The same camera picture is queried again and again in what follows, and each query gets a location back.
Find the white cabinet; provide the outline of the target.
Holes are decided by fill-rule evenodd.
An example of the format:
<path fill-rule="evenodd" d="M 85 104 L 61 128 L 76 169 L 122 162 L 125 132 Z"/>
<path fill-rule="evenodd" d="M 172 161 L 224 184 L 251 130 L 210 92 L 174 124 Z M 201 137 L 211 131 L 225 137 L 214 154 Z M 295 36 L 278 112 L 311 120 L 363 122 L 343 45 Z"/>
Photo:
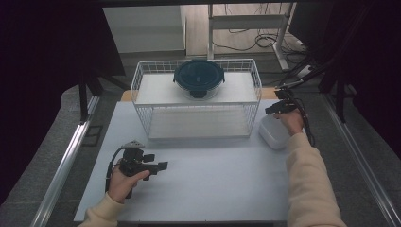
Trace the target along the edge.
<path fill-rule="evenodd" d="M 179 6 L 104 8 L 119 53 L 185 50 Z"/>

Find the black curtain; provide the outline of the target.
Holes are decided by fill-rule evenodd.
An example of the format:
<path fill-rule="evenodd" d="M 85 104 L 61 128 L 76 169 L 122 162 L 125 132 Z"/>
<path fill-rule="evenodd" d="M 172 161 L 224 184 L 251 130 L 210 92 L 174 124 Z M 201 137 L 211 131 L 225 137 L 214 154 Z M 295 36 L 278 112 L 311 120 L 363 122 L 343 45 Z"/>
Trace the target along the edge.
<path fill-rule="evenodd" d="M 352 86 L 354 105 L 401 159 L 401 0 L 299 2 L 289 32 L 320 65 L 343 52 L 320 90 Z"/>
<path fill-rule="evenodd" d="M 124 69 L 103 8 L 84 0 L 0 0 L 0 204 L 83 80 Z"/>

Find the round dark blue lidded container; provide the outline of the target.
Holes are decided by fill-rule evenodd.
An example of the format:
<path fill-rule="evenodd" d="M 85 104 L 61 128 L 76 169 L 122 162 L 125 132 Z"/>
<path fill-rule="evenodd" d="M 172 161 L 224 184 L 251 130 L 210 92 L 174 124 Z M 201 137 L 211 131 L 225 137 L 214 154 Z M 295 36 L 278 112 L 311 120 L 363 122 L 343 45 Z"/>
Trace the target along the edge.
<path fill-rule="evenodd" d="M 175 70 L 173 81 L 188 98 L 209 99 L 225 82 L 224 70 L 209 60 L 186 61 Z"/>

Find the aluminium rail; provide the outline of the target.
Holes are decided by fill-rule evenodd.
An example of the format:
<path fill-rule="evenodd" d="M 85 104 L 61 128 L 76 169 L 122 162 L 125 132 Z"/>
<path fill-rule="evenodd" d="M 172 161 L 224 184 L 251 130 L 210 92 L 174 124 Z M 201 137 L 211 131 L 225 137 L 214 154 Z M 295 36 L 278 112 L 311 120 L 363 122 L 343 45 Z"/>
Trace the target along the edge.
<path fill-rule="evenodd" d="M 68 147 L 61 158 L 61 162 L 57 168 L 57 171 L 55 172 L 54 177 L 50 182 L 46 193 L 44 194 L 44 198 L 37 210 L 37 213 L 34 216 L 34 219 L 31 221 L 29 227 L 45 227 L 49 221 L 69 172 L 78 155 L 78 150 L 82 144 L 83 138 L 89 129 L 99 100 L 99 96 L 92 96 L 89 100 L 89 103 L 86 105 L 88 116 L 76 127 Z"/>
<path fill-rule="evenodd" d="M 389 227 L 401 227 L 401 217 L 395 211 L 395 207 L 390 199 L 387 191 L 379 182 L 374 174 L 366 158 L 364 157 L 355 137 L 350 132 L 346 123 L 343 123 L 337 116 L 335 110 L 335 103 L 330 95 L 323 95 L 326 110 L 336 125 L 342 140 L 351 153 L 357 168 L 367 184 L 371 194 L 373 195 L 378 208 L 380 209 L 384 219 L 387 221 Z"/>

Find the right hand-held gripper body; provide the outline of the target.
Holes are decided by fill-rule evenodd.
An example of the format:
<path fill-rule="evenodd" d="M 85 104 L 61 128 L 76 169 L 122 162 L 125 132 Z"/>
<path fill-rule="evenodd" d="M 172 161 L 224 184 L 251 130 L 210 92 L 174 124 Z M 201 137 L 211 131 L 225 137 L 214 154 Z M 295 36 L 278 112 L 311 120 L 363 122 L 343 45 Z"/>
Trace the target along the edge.
<path fill-rule="evenodd" d="M 278 90 L 282 90 L 286 92 L 286 98 L 285 99 L 279 99 L 277 103 L 280 103 L 283 105 L 283 109 L 278 113 L 278 114 L 285 114 L 292 112 L 296 109 L 300 111 L 301 114 L 305 114 L 305 109 L 302 104 L 302 102 L 296 98 L 291 91 L 291 89 L 288 87 L 287 84 L 279 85 L 275 87 Z"/>

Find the white square lidded box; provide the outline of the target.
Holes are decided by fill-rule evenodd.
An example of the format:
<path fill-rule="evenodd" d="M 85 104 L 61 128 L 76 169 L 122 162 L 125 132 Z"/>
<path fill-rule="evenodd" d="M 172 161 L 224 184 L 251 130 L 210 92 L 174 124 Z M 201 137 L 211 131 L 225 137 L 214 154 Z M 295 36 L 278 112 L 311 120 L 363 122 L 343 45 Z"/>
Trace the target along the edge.
<path fill-rule="evenodd" d="M 287 127 L 272 115 L 266 115 L 260 120 L 258 132 L 272 149 L 285 148 L 290 138 Z"/>

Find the white desk frame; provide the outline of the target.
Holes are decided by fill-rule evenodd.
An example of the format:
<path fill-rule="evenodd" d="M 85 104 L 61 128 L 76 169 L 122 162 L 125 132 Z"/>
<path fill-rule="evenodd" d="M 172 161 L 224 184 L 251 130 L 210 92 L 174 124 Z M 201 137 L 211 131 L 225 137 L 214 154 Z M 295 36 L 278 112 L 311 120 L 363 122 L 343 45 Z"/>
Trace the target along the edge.
<path fill-rule="evenodd" d="M 288 71 L 288 63 L 281 49 L 282 42 L 288 27 L 288 22 L 292 12 L 293 4 L 288 5 L 284 14 L 266 15 L 222 15 L 217 16 L 213 13 L 213 5 L 208 5 L 208 48 L 207 58 L 214 58 L 213 31 L 228 29 L 276 29 L 278 35 L 272 44 L 272 49 L 283 71 Z"/>

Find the person's left hand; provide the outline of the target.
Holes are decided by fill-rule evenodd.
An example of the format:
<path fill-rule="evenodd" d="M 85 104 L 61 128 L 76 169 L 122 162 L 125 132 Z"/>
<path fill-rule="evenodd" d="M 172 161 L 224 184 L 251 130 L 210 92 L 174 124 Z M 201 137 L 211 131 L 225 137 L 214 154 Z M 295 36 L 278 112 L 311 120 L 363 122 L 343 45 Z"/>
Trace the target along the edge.
<path fill-rule="evenodd" d="M 125 176 L 120 170 L 120 162 L 117 162 L 111 174 L 108 195 L 112 200 L 118 203 L 124 203 L 126 197 L 137 183 L 144 180 L 149 175 L 150 172 L 144 170 L 131 177 Z"/>

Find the black stand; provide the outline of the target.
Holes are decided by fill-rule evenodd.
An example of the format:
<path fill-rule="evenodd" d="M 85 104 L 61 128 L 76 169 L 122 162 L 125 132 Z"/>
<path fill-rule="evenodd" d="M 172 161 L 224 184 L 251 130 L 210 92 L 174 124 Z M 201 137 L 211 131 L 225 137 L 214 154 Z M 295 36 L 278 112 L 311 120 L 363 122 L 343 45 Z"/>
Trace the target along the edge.
<path fill-rule="evenodd" d="M 92 95 L 100 97 L 103 93 L 103 87 L 100 79 L 105 79 L 111 84 L 116 85 L 123 91 L 126 91 L 130 86 L 113 76 L 108 76 L 104 73 L 95 71 L 93 73 L 83 73 L 79 77 L 78 92 L 79 92 L 79 106 L 80 106 L 80 125 L 83 125 L 89 119 L 89 106 L 87 100 L 87 90 L 90 90 Z"/>
<path fill-rule="evenodd" d="M 290 83 L 280 83 L 277 88 L 295 88 L 320 75 L 323 75 L 323 78 L 318 85 L 318 89 L 321 93 L 328 94 L 333 87 L 336 87 L 336 93 L 334 94 L 335 113 L 340 121 L 344 123 L 344 99 L 350 97 L 350 95 L 345 93 L 346 79 L 343 67 L 341 66 L 340 55 L 335 54 L 329 61 L 315 69 L 312 69 L 305 76 Z"/>

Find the white power strip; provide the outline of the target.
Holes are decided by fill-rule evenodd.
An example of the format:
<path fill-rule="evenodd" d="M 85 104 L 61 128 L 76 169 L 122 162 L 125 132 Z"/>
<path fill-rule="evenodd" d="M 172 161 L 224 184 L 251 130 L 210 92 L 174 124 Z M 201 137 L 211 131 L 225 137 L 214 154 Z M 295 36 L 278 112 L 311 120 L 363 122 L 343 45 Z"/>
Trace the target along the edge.
<path fill-rule="evenodd" d="M 302 78 L 302 77 L 306 76 L 307 74 L 309 74 L 312 70 L 313 70 L 313 67 L 312 67 L 311 65 L 307 65 L 306 67 L 304 67 L 304 68 L 297 74 L 297 77 L 298 77 L 298 78 Z"/>

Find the white wire rack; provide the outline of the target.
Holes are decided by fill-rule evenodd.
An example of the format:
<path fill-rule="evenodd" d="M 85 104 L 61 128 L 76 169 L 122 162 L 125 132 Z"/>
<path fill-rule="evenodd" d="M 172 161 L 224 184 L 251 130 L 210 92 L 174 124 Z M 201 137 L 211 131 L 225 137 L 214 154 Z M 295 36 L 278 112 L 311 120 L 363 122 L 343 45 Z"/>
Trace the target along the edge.
<path fill-rule="evenodd" d="M 248 137 L 261 99 L 261 79 L 252 59 L 209 60 L 225 82 L 209 99 L 188 98 L 173 81 L 186 61 L 141 61 L 131 98 L 150 139 Z"/>

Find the person's right hand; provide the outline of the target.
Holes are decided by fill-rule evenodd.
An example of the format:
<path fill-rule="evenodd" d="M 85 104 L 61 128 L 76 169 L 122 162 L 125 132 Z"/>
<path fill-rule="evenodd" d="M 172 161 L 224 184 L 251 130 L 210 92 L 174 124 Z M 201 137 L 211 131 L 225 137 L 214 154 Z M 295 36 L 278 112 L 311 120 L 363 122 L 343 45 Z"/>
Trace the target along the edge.
<path fill-rule="evenodd" d="M 282 122 L 290 136 L 303 132 L 304 121 L 298 109 L 289 113 L 275 113 L 273 117 Z"/>

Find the wooden table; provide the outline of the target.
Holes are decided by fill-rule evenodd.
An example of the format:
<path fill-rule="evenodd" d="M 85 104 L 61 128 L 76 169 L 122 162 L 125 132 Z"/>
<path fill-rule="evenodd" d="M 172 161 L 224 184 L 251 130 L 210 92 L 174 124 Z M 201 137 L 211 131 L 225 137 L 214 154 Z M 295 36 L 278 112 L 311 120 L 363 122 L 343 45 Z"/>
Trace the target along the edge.
<path fill-rule="evenodd" d="M 262 99 L 277 99 L 277 95 L 275 92 L 277 91 L 276 88 L 273 87 L 263 87 L 261 89 L 261 98 Z M 125 91 L 121 97 L 121 101 L 131 101 L 131 92 Z"/>

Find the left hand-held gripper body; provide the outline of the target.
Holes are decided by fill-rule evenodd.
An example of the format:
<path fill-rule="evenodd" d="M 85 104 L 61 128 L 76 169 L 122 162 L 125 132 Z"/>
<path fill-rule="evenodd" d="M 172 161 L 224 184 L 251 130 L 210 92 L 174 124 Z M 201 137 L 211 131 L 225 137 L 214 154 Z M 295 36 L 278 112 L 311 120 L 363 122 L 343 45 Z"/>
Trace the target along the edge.
<path fill-rule="evenodd" d="M 142 172 L 145 170 L 144 164 L 150 164 L 150 162 L 143 162 L 143 157 L 146 155 L 142 151 L 143 147 L 144 145 L 136 140 L 130 141 L 121 147 L 124 152 L 120 161 L 120 170 L 125 176 L 131 177 Z"/>

